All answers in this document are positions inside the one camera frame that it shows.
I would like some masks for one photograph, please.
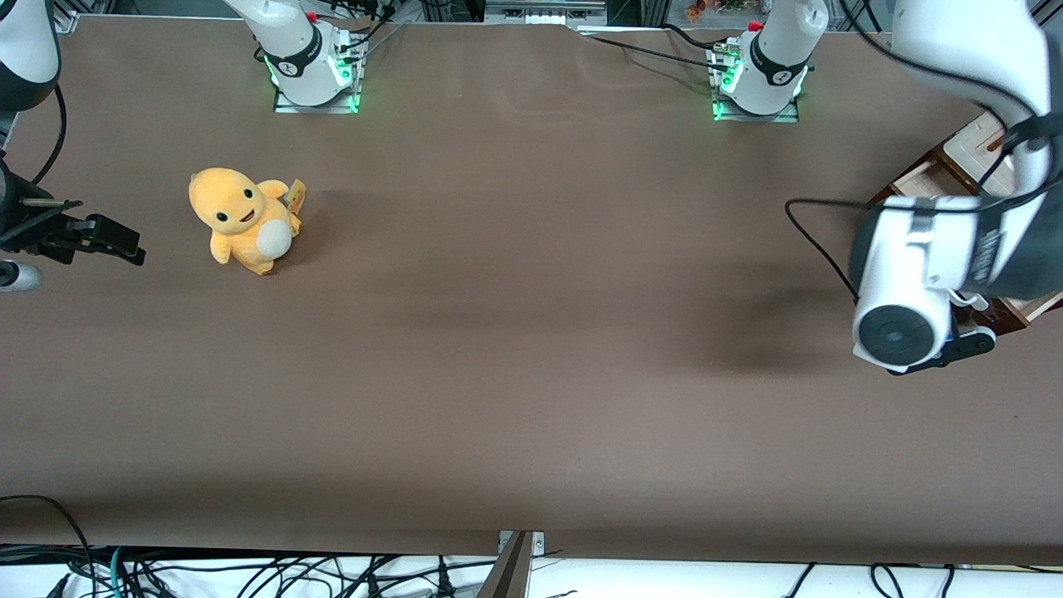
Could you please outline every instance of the brown table surface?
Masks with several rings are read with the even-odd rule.
[[[973,106],[851,35],[769,125],[563,28],[407,27],[361,114],[274,115],[253,49],[222,20],[63,40],[45,186],[148,261],[31,257],[45,285],[2,297],[0,493],[62,500],[96,544],[484,553],[544,529],[573,557],[1063,562],[1063,319],[893,378],[850,355],[851,303],[782,212],[871,197]],[[24,114],[15,171],[54,114]],[[306,182],[275,275],[212,259],[186,194],[209,166]],[[845,256],[851,215],[802,217]],[[0,541],[73,541],[3,509]]]

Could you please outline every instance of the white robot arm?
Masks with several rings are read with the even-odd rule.
[[[742,69],[721,90],[752,115],[781,112],[808,74],[808,59],[829,20],[824,0],[777,0],[761,31],[738,37]]]
[[[0,110],[30,109],[58,79],[52,0],[0,0]]]
[[[57,90],[60,50],[52,25],[52,0],[0,0],[0,110],[20,112]],[[85,219],[67,211],[81,201],[55,199],[37,186],[46,168],[27,180],[12,172],[0,152],[0,250],[44,255],[63,263],[77,252],[106,253],[144,263],[140,235],[102,216]],[[33,290],[40,270],[0,260],[0,292]]]
[[[950,290],[1035,298],[1063,288],[1063,189],[1053,186],[1063,130],[1051,130],[1063,56],[1023,0],[899,0],[895,14],[893,52],[937,71],[914,76],[1003,120],[1016,181],[1008,201],[891,197],[865,217],[850,256],[854,353],[905,373],[957,340]]]
[[[309,18],[296,0],[224,0],[251,28],[273,73],[277,88],[292,102],[316,106],[351,85],[337,63],[351,54],[341,50],[350,35]]]

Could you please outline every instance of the stuffed toy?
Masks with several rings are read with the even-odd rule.
[[[229,168],[207,168],[192,175],[188,199],[200,220],[214,230],[210,254],[219,263],[230,255],[263,275],[273,271],[273,260],[287,253],[303,223],[306,186],[296,180],[291,188],[281,181],[257,185]]]

